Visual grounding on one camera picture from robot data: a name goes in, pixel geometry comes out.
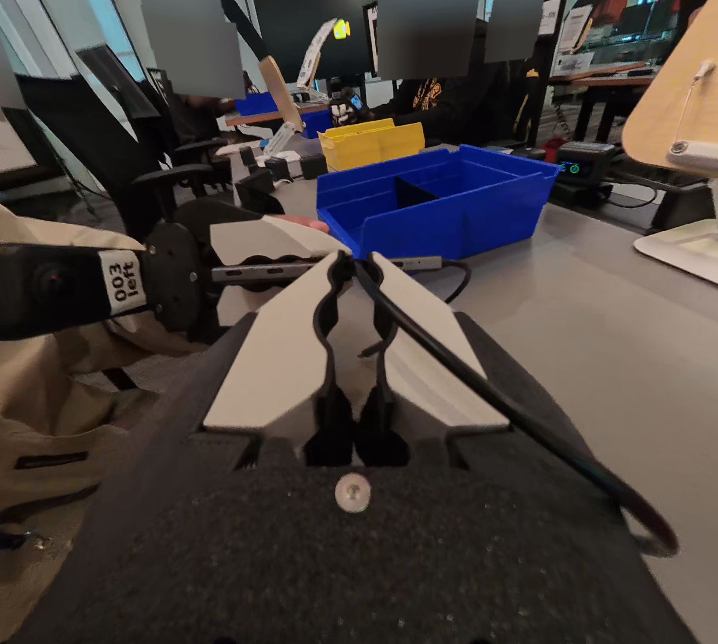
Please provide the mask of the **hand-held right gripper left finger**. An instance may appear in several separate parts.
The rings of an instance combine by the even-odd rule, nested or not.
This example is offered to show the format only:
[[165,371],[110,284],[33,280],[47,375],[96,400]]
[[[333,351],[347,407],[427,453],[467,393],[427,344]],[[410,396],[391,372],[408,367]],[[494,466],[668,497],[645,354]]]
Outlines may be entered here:
[[305,460],[352,460],[352,408],[328,343],[337,298],[352,276],[352,257],[336,251],[256,312],[205,430],[284,439]]

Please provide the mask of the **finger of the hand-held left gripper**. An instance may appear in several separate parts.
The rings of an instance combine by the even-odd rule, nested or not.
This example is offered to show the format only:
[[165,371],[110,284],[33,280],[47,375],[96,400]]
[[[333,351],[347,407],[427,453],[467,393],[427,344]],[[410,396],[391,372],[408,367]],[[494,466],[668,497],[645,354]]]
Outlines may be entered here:
[[250,291],[242,286],[226,286],[217,303],[218,324],[232,327],[244,316],[262,308],[279,294],[283,288],[273,286],[264,291]]
[[283,216],[210,225],[210,243],[226,267],[249,264],[252,258],[269,262],[294,256],[301,260],[324,258],[334,252],[352,251],[317,228],[318,221],[297,223]]

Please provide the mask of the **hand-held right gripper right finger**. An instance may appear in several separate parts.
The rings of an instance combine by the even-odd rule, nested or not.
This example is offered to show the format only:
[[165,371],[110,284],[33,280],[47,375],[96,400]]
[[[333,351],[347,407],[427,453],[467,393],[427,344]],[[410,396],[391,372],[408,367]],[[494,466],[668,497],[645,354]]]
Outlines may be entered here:
[[[368,274],[382,295],[478,375],[486,376],[454,310],[381,254]],[[359,454],[408,454],[420,441],[505,430],[507,418],[487,404],[375,305],[380,334],[376,383],[358,421]]]

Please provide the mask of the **grey hub with black cable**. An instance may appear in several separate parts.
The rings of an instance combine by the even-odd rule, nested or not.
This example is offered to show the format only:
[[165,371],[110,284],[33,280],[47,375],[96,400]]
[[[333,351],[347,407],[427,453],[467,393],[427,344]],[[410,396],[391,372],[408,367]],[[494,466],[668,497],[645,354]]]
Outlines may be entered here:
[[[286,283],[300,278],[318,264],[320,260],[320,258],[300,258],[291,262],[220,266],[212,269],[212,282],[223,287],[239,286],[244,289],[247,289],[249,286],[271,286],[275,283],[277,283],[278,286],[285,286]],[[467,288],[472,279],[472,271],[467,263],[449,260],[440,255],[390,258],[389,261],[405,273],[438,272],[443,269],[458,269],[462,271],[464,275],[459,286],[444,300],[447,304],[450,304],[457,298],[462,291]]]

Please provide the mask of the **blue plastic bin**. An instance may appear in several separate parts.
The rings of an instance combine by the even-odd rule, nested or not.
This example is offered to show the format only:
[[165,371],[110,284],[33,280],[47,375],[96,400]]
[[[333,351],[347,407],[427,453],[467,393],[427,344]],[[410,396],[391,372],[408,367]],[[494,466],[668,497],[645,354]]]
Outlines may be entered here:
[[[295,91],[290,93],[293,105],[300,114],[303,130],[300,135],[306,139],[318,138],[320,133],[333,127],[329,100],[317,91]],[[269,92],[248,93],[245,99],[235,101],[236,110],[225,115],[228,127],[257,126],[269,128],[270,123],[281,120],[279,108]]]
[[[532,237],[558,173],[555,164],[486,148],[434,149],[321,175],[317,214],[355,258],[462,260]],[[439,199],[397,209],[395,176]]]

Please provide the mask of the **person's left hand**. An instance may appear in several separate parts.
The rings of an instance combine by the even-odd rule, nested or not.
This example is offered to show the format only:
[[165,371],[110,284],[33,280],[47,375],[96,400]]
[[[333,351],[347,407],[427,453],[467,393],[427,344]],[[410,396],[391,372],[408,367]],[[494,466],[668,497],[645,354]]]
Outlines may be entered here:
[[293,223],[298,226],[304,226],[312,228],[313,230],[317,230],[324,234],[329,234],[329,227],[326,223],[320,222],[318,220],[314,220],[312,218],[302,217],[302,216],[295,216],[295,215],[268,215],[264,216],[264,218],[270,218],[274,220],[282,220],[288,223]]

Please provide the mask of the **yellow plastic bin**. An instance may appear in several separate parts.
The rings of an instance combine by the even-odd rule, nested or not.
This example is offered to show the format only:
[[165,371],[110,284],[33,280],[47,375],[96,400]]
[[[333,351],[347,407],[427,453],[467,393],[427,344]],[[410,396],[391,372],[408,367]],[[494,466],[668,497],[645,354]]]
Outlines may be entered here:
[[330,128],[318,137],[328,169],[333,172],[416,155],[425,147],[421,123],[395,126],[392,119]]

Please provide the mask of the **wooden board stand white base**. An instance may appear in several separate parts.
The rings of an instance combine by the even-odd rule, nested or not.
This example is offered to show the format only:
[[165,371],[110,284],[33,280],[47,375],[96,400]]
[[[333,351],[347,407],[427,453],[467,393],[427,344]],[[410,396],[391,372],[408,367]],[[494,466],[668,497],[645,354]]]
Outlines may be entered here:
[[[717,0],[707,0],[623,128],[632,159],[708,179],[717,208]],[[638,238],[633,249],[717,285],[717,216]]]
[[295,134],[300,134],[304,130],[304,122],[301,115],[310,115],[315,112],[329,112],[329,103],[316,101],[310,103],[309,110],[301,111],[297,104],[292,100],[279,66],[271,55],[267,55],[258,64],[264,82],[271,94],[279,115],[282,117],[282,127],[270,138],[264,147],[264,155],[273,157],[279,152],[284,151],[289,141]]

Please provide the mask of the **black bin divider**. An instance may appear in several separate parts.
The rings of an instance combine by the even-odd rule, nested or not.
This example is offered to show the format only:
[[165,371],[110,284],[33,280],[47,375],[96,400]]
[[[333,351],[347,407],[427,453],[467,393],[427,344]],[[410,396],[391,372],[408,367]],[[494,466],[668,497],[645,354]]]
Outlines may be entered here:
[[394,177],[393,185],[396,192],[397,209],[408,209],[439,199],[430,191],[427,191],[416,184],[412,184],[399,176]]

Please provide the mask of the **black office chair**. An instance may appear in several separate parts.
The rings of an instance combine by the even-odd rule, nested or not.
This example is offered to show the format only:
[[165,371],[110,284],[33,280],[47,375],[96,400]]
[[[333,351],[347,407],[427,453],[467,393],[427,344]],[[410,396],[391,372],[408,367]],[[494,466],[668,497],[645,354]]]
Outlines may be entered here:
[[83,164],[119,211],[126,234],[144,240],[177,208],[175,186],[195,197],[207,185],[229,182],[213,164],[163,169],[130,135],[82,76],[49,78],[14,74],[27,109]]

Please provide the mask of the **black device with green lights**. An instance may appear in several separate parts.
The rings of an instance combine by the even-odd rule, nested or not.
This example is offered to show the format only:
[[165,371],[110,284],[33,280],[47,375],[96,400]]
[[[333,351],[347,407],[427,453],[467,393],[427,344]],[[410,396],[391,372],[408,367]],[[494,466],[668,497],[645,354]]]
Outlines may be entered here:
[[601,183],[618,153],[613,144],[568,142],[556,152],[557,183],[592,187]]

